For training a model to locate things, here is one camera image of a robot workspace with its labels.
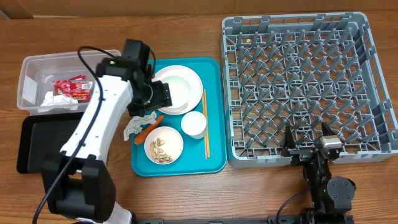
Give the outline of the white tissue paper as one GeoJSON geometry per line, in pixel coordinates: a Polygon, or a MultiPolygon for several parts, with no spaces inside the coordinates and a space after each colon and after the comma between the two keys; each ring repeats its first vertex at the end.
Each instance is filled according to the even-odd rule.
{"type": "Polygon", "coordinates": [[[38,109],[39,113],[47,112],[52,109],[69,109],[69,110],[77,110],[78,101],[73,99],[72,97],[66,95],[54,95],[52,91],[48,91],[45,94],[44,101],[40,105],[38,109]]]}

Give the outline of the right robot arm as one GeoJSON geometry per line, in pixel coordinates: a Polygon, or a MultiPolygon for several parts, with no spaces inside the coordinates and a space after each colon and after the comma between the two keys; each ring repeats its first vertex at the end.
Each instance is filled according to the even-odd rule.
{"type": "Polygon", "coordinates": [[[322,123],[322,136],[307,149],[298,149],[290,127],[285,127],[281,155],[290,157],[292,166],[303,167],[308,189],[280,206],[275,216],[276,223],[354,224],[354,218],[347,212],[352,209],[356,184],[345,177],[333,177],[329,168],[329,162],[338,159],[342,149],[343,141],[325,122],[322,123]],[[311,195],[311,208],[304,208],[296,216],[280,214],[288,203],[306,193],[311,195]]]}

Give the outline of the white paper napkin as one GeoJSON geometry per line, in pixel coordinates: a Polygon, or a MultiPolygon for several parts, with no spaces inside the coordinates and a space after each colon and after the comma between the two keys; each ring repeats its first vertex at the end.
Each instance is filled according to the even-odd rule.
{"type": "Polygon", "coordinates": [[[156,118],[157,115],[155,111],[153,111],[150,115],[144,115],[143,117],[132,117],[123,131],[124,140],[127,141],[131,134],[139,134],[143,130],[144,125],[154,124],[156,122],[156,118]]]}

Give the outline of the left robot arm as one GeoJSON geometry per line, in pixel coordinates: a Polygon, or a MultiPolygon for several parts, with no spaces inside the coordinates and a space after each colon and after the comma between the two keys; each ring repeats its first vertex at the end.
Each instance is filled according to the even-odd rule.
{"type": "Polygon", "coordinates": [[[109,146],[123,113],[143,117],[172,105],[169,86],[152,81],[155,53],[141,40],[126,40],[122,55],[107,53],[89,72],[91,100],[69,140],[47,154],[41,175],[45,196],[33,216],[48,206],[52,214],[78,223],[136,223],[136,215],[116,202],[116,186],[106,167],[109,146]]]}

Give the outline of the orange carrot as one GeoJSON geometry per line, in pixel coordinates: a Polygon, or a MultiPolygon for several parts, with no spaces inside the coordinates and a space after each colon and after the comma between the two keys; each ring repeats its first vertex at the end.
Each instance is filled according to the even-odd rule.
{"type": "Polygon", "coordinates": [[[160,115],[156,120],[154,124],[148,125],[143,131],[141,131],[139,134],[136,135],[134,138],[134,144],[135,145],[140,145],[144,143],[146,140],[146,137],[149,135],[151,131],[153,131],[155,128],[159,126],[159,124],[162,122],[164,119],[164,115],[160,115]]]}

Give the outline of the red snack wrapper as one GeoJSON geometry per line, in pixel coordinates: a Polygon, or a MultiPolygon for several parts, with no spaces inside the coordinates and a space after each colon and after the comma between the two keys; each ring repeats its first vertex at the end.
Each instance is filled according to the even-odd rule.
{"type": "Polygon", "coordinates": [[[53,81],[56,94],[65,95],[78,101],[90,101],[94,83],[86,75],[78,75],[69,80],[53,81]]]}

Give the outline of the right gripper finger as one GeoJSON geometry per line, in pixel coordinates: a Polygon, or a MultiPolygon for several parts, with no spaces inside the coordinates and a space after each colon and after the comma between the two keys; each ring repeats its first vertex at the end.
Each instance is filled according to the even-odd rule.
{"type": "Polygon", "coordinates": [[[322,122],[322,136],[336,136],[334,130],[332,130],[326,122],[322,122]]]}
{"type": "Polygon", "coordinates": [[[290,129],[290,126],[287,125],[285,127],[285,140],[284,140],[284,149],[295,149],[295,141],[293,139],[293,135],[290,129]]]}

